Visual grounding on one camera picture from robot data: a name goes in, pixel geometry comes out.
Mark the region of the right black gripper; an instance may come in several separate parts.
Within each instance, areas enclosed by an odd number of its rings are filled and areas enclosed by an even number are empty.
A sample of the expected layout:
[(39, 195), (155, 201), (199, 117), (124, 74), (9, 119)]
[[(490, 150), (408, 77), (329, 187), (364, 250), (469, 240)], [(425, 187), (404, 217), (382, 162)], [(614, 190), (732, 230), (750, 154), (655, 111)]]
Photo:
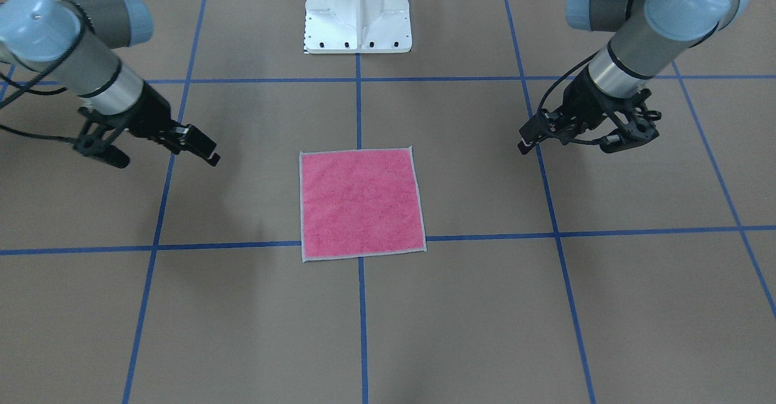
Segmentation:
[(125, 129), (136, 138), (147, 139), (168, 150), (194, 153), (212, 167), (221, 161), (216, 142), (194, 125), (183, 127), (173, 120), (169, 101), (147, 82), (143, 83), (133, 105), (118, 116)]

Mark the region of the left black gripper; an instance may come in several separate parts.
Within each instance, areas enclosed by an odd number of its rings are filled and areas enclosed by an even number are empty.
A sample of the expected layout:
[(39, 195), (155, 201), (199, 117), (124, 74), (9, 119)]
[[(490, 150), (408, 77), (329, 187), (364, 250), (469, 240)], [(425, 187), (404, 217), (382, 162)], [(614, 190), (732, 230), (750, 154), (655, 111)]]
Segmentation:
[(529, 119), (521, 126), (518, 150), (527, 155), (537, 144), (545, 140), (558, 140), (561, 144), (598, 145), (600, 147), (628, 147), (631, 144), (627, 133), (623, 132), (621, 120), (615, 123), (613, 134), (590, 141), (578, 136), (598, 127), (615, 112), (631, 108), (631, 97), (615, 97), (600, 89), (593, 81), (588, 70), (582, 70), (563, 92), (562, 103), (550, 111), (545, 109), (549, 95), (559, 86), (563, 78), (555, 81), (541, 97), (536, 110), (536, 119)]

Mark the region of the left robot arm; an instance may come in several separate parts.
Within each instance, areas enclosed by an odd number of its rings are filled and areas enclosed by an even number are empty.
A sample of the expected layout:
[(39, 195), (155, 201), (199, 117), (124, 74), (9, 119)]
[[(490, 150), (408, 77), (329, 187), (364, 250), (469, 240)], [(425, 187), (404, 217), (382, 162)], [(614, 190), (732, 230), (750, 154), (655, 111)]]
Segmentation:
[(523, 155), (549, 139), (596, 145), (604, 153), (648, 144), (661, 113), (649, 109), (648, 82), (684, 51), (730, 26), (749, 0), (566, 0), (574, 29), (611, 33), (598, 52), (572, 67), (561, 104), (536, 113), (520, 129)]

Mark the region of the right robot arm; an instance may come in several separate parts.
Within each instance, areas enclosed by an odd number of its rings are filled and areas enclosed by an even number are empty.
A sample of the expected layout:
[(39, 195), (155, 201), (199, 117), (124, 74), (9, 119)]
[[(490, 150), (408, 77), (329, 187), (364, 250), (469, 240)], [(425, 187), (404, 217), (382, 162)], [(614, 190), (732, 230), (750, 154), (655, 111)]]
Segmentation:
[(143, 44), (153, 36), (153, 18), (142, 0), (7, 0), (2, 3), (2, 62), (33, 72), (25, 84), (2, 80), (16, 91), (6, 107), (25, 94), (43, 95), (45, 78), (83, 100), (85, 124), (74, 138), (8, 133), (69, 144), (75, 152), (119, 169), (130, 159), (115, 146), (123, 132), (177, 155), (194, 153), (211, 166), (220, 157), (216, 143), (192, 124), (173, 119), (171, 106), (115, 50)]

